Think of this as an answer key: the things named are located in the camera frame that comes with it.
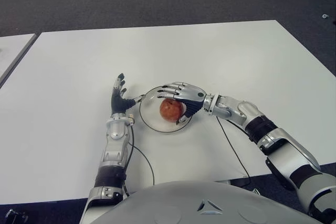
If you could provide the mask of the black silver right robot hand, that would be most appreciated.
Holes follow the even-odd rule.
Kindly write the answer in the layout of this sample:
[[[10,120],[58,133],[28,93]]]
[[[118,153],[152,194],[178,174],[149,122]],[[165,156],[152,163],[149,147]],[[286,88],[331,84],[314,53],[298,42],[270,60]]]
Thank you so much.
[[[176,124],[186,121],[197,113],[203,107],[206,96],[207,93],[202,88],[185,82],[165,84],[157,91],[157,98],[173,99],[186,106],[185,112]]]

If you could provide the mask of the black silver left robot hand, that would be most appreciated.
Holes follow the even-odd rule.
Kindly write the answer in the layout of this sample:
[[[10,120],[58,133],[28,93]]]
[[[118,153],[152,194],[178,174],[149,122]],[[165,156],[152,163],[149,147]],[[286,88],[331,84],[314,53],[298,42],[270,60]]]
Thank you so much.
[[[140,103],[145,98],[145,94],[133,99],[124,98],[123,95],[127,91],[127,89],[123,87],[124,84],[124,74],[121,73],[118,75],[112,88],[111,115],[125,114],[128,109],[132,108],[137,103]]]

